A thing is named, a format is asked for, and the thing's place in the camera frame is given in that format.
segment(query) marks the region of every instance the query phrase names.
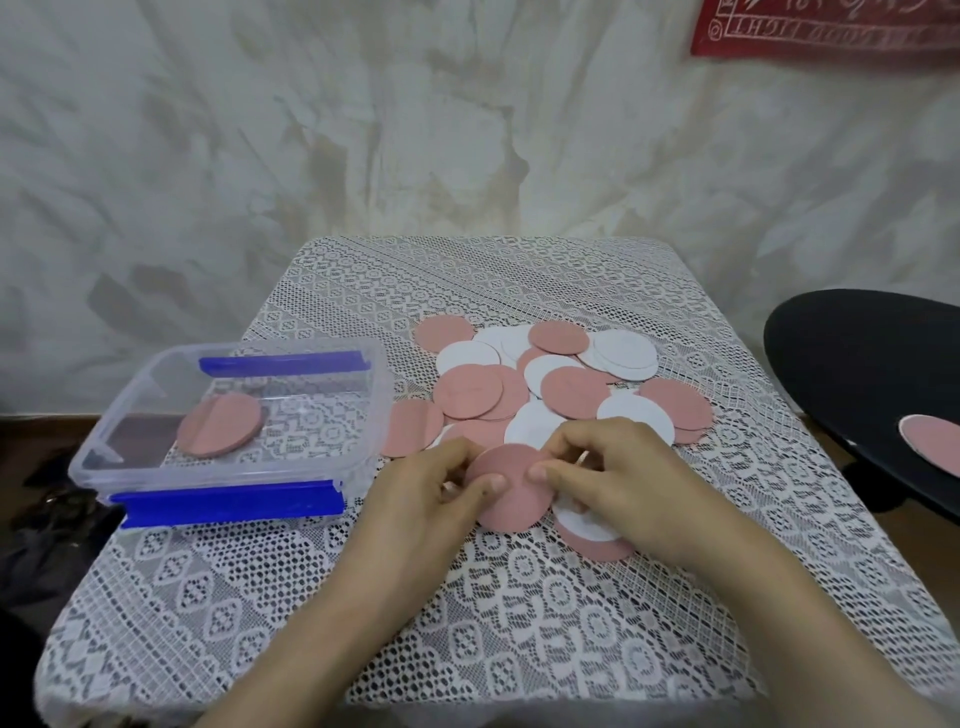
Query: plastic container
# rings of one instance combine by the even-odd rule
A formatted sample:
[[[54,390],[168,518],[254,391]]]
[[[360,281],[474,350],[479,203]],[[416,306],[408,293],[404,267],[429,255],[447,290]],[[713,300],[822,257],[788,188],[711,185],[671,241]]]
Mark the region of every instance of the plastic container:
[[[370,487],[393,388],[383,344],[371,338],[174,347],[124,388],[69,474],[124,503],[135,525],[324,515],[334,500],[342,511],[344,496]],[[259,434],[216,458],[179,452],[183,416],[225,392],[260,399]]]

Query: black round object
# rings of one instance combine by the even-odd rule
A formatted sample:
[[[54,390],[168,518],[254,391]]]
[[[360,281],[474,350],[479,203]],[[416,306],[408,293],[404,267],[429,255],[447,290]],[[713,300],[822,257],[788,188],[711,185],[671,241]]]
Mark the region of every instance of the black round object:
[[[781,304],[763,342],[784,389],[851,453],[960,521],[960,478],[900,437],[907,415],[960,423],[960,307],[898,293],[828,290]]]

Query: right hand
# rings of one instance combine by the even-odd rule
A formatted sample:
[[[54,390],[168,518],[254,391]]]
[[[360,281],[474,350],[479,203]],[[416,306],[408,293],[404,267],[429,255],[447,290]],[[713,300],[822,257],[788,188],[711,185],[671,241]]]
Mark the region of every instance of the right hand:
[[[580,500],[643,553],[700,571],[754,524],[662,441],[622,417],[561,425],[543,446],[557,458],[527,476]],[[583,465],[574,463],[587,451]]]

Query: paper circle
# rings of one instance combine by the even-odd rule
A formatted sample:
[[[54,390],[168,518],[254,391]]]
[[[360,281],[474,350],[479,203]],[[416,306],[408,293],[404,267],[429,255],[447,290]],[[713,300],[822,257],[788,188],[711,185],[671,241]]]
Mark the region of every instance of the paper circle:
[[[390,409],[387,442],[380,454],[406,457],[426,449],[444,428],[443,410],[429,400],[398,400]]]
[[[634,545],[626,539],[617,539],[616,541],[588,541],[565,528],[559,521],[554,520],[553,523],[557,529],[557,533],[559,533],[560,537],[564,540],[564,543],[590,561],[607,564],[613,561],[629,559],[636,553]]]
[[[445,375],[464,364],[499,364],[500,354],[482,341],[458,341],[437,354],[437,374]]]
[[[486,449],[499,448],[503,445],[503,436],[509,424],[510,420],[500,420],[498,422],[464,420],[456,425],[451,425],[450,429],[441,435],[441,442],[466,437]]]
[[[543,403],[569,420],[594,420],[610,388],[595,370],[561,367],[548,372],[540,383]]]
[[[492,367],[462,364],[437,379],[433,401],[444,414],[470,420],[490,412],[503,395],[503,381]]]
[[[707,434],[705,429],[680,429],[674,428],[674,445],[696,445]]]
[[[660,377],[643,382],[636,392],[659,404],[681,429],[707,429],[713,425],[713,407],[696,387]]]
[[[540,386],[543,383],[543,378],[553,370],[561,369],[562,367],[583,369],[584,365],[577,359],[570,358],[569,356],[559,356],[558,354],[549,353],[544,356],[538,356],[527,364],[523,370],[523,378],[527,380],[527,386],[530,388],[530,391],[538,397],[542,397]]]
[[[928,463],[960,477],[960,425],[929,415],[908,415],[900,420],[900,435]]]
[[[521,324],[518,327],[507,327],[500,332],[500,346],[514,361],[520,359],[520,355],[530,349],[530,339],[527,337],[530,335],[531,328],[533,328],[532,324]]]
[[[527,389],[526,379],[516,369],[503,364],[494,364],[487,368],[500,377],[500,382],[503,384],[503,394],[496,405],[493,406],[493,409],[480,415],[477,419],[506,420],[513,417],[519,412],[520,407],[530,401],[530,390]]]
[[[516,370],[523,374],[527,368],[527,364],[536,359],[539,356],[547,356],[550,352],[545,352],[543,349],[538,349],[537,347],[531,347],[526,352],[520,355],[520,358],[516,361]]]
[[[525,445],[502,445],[487,450],[470,463],[464,476],[467,485],[480,475],[500,473],[511,486],[480,514],[477,519],[480,525],[499,533],[519,533],[543,518],[553,501],[553,491],[546,485],[531,483],[526,473],[531,465],[546,459],[545,453]]]
[[[541,321],[530,329],[528,338],[538,349],[551,353],[580,353],[590,345],[586,330],[568,321]]]
[[[629,393],[610,395],[597,409],[597,420],[626,417],[635,423],[646,423],[667,445],[673,445],[676,430],[670,416],[654,401]]]
[[[180,421],[177,447],[194,457],[225,455],[246,445],[263,426],[260,400],[240,392],[214,395]]]
[[[593,334],[593,343],[604,359],[620,367],[645,370],[657,363],[657,348],[636,331],[623,328],[597,331]]]
[[[414,341],[428,352],[437,353],[457,341],[473,338],[473,324],[463,316],[430,316],[414,329]]]
[[[534,400],[524,404],[516,413],[516,417],[507,425],[503,441],[540,449],[557,431],[557,427],[565,422],[563,417],[551,412],[543,402]]]

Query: pink paper circle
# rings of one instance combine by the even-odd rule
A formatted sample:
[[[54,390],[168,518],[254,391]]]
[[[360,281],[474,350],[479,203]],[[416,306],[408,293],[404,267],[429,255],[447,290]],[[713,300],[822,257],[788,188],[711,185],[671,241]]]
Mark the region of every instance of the pink paper circle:
[[[617,539],[616,541],[588,541],[575,535],[569,529],[564,528],[564,525],[557,521],[557,519],[553,520],[553,524],[557,528],[560,537],[564,540],[564,543],[590,561],[600,563],[623,561],[624,559],[629,559],[636,553],[634,545],[626,539]]]
[[[610,388],[593,372],[562,367],[548,372],[540,385],[543,403],[569,420],[595,420]]]
[[[177,447],[194,457],[217,457],[246,445],[263,426],[260,400],[240,392],[208,397],[177,428]]]
[[[471,483],[480,475],[500,473],[511,485],[496,503],[480,514],[477,519],[480,525],[499,533],[519,533],[543,518],[553,502],[553,490],[531,483],[526,473],[531,465],[547,459],[546,453],[526,445],[502,445],[487,450],[470,463],[465,483]]]
[[[503,364],[491,364],[487,367],[496,372],[503,384],[503,394],[493,409],[478,417],[478,420],[506,420],[520,411],[520,407],[530,401],[527,380],[513,367]]]
[[[507,431],[507,425],[510,422],[510,419],[497,422],[464,420],[447,430],[441,438],[441,442],[466,437],[486,449],[499,448],[503,445],[503,434]]]
[[[437,379],[433,401],[445,415],[457,420],[479,417],[496,407],[503,396],[503,381],[493,367],[461,364]]]
[[[545,352],[543,349],[538,347],[530,347],[526,352],[520,355],[520,358],[516,361],[516,370],[523,375],[523,370],[527,368],[527,364],[536,359],[538,356],[545,356],[550,352]]]
[[[530,329],[528,338],[535,347],[550,353],[580,353],[590,346],[587,331],[568,321],[541,321]]]
[[[443,410],[429,400],[399,400],[390,409],[384,457],[406,457],[420,452],[437,439],[444,428]]]
[[[673,444],[674,445],[696,445],[707,434],[705,429],[680,429],[674,427]]]
[[[929,415],[900,420],[900,435],[931,465],[960,477],[960,425]]]
[[[438,353],[458,341],[469,341],[476,331],[463,316],[430,316],[414,329],[414,341],[428,352]]]
[[[636,393],[659,404],[680,429],[706,429],[713,425],[710,400],[689,384],[658,376],[643,382]]]

